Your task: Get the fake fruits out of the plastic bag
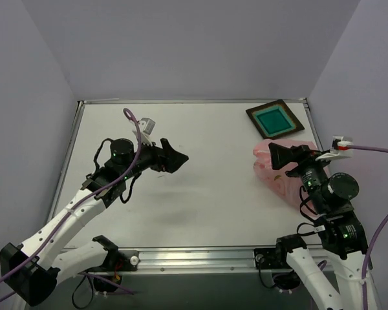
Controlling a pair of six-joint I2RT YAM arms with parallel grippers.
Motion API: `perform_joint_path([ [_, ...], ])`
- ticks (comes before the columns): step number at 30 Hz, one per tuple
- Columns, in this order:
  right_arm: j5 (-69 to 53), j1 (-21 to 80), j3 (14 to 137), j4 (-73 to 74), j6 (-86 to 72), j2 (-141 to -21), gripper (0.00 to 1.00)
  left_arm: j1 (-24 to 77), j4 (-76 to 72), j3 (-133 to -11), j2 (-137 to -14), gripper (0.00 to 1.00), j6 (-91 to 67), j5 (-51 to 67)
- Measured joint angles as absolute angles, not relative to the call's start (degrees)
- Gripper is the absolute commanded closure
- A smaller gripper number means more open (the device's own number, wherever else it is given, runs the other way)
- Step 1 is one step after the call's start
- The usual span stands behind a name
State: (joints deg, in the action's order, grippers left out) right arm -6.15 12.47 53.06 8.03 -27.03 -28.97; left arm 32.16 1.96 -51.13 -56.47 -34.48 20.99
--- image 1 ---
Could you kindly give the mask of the pink plastic bag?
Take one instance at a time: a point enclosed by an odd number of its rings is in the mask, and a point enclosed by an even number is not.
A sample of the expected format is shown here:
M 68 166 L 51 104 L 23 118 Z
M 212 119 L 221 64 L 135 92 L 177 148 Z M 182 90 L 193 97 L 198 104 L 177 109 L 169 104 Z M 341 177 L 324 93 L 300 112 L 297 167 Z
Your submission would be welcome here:
M 274 142 L 278 145 L 290 148 L 292 146 L 308 145 L 311 150 L 317 150 L 316 145 L 311 141 L 299 141 L 292 139 L 264 139 L 253 149 L 255 161 L 253 170 L 257 177 L 286 204 L 297 211 L 301 203 L 299 190 L 303 185 L 300 178 L 289 178 L 286 171 L 292 170 L 297 166 L 296 163 L 289 163 L 280 170 L 273 170 L 269 150 L 269 143 Z

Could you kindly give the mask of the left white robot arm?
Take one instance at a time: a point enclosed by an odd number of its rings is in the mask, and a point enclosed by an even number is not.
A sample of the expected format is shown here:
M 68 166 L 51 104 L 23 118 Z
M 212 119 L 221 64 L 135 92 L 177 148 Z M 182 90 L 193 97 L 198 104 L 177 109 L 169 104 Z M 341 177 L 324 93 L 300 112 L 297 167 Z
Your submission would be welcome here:
M 160 145 L 143 143 L 134 147 L 128 139 L 110 139 L 110 158 L 86 177 L 73 199 L 36 234 L 19 245 L 0 250 L 3 281 L 28 305 L 45 301 L 56 286 L 87 269 L 111 270 L 128 259 L 108 238 L 99 235 L 84 246 L 62 253 L 93 218 L 116 200 L 122 200 L 126 185 L 145 170 L 174 173 L 189 160 L 167 139 Z

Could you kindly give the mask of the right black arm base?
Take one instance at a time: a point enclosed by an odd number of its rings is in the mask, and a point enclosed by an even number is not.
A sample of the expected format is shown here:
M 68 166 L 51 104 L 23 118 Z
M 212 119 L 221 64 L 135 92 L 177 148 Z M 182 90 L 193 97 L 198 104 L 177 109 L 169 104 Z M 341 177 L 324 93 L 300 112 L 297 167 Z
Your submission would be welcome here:
M 288 268 L 286 262 L 282 261 L 273 247 L 255 248 L 253 257 L 259 281 L 265 289 L 277 289 L 280 293 L 291 295 L 301 286 L 301 280 L 296 272 Z M 263 280 L 263 271 L 271 272 L 270 284 Z

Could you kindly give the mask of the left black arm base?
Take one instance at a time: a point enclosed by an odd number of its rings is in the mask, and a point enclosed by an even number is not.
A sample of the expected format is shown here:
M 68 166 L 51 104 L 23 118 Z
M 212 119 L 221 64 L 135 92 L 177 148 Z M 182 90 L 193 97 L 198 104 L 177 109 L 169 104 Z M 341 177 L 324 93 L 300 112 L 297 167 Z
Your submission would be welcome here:
M 90 271 L 94 269 L 94 267 L 90 267 L 80 272 L 80 275 L 82 275 L 83 278 L 81 279 L 71 296 L 72 305 L 76 309 L 88 308 L 91 305 L 94 297 L 98 293 L 101 293 L 105 298 L 107 298 L 108 296 L 115 295 L 135 294 L 134 291 L 131 291 L 121 286 L 122 276 L 120 276 L 118 272 L 122 267 L 125 267 L 127 264 L 129 264 L 129 260 L 123 254 L 119 253 L 118 250 L 107 251 L 105 249 L 102 249 L 102 251 L 100 252 L 93 251 L 90 253 L 90 255 L 87 256 L 87 258 L 89 260 L 92 258 L 96 263 L 102 263 L 100 266 L 96 267 L 97 269 L 101 269 L 103 271 L 113 270 L 114 274 L 110 276 L 100 276 L 97 274 L 91 274 Z M 86 305 L 78 305 L 75 301 L 75 294 L 79 287 L 82 285 L 82 283 L 84 283 L 84 281 L 88 281 L 89 287 L 91 288 L 91 298 Z

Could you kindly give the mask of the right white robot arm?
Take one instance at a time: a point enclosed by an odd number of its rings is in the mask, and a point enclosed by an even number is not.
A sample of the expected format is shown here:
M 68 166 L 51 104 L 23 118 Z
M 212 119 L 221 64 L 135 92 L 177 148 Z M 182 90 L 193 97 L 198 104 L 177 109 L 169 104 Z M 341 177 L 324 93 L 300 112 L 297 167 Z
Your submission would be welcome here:
M 338 140 L 329 152 L 312 150 L 307 145 L 268 145 L 274 170 L 296 163 L 285 174 L 302 181 L 317 215 L 312 222 L 315 233 L 336 276 L 338 285 L 334 287 L 300 235 L 277 239 L 279 259 L 297 274 L 319 309 L 379 308 L 369 273 L 372 247 L 351 203 L 359 193 L 358 182 L 343 172 L 331 176 L 325 172 L 331 159 L 341 157 L 349 145 L 348 141 Z

